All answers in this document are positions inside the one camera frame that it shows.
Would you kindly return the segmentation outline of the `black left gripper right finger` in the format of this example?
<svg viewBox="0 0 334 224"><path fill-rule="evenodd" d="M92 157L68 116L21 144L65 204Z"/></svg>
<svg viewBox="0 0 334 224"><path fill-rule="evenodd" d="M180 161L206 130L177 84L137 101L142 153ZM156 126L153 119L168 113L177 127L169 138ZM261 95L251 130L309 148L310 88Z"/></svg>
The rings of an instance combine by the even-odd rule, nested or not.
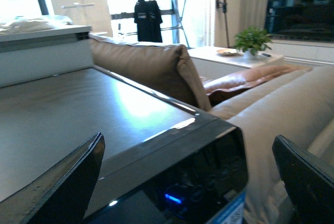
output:
<svg viewBox="0 0 334 224"><path fill-rule="evenodd" d="M333 166L282 135L272 152L300 223L333 223Z"/></svg>

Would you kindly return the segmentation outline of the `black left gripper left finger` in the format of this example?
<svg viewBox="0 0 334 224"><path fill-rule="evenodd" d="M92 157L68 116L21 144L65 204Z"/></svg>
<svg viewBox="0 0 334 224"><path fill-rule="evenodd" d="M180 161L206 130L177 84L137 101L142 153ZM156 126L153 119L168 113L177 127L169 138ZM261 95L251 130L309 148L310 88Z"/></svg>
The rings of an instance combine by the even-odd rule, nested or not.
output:
<svg viewBox="0 0 334 224"><path fill-rule="evenodd" d="M96 133L31 183L1 201L1 223L81 223L105 150Z"/></svg>

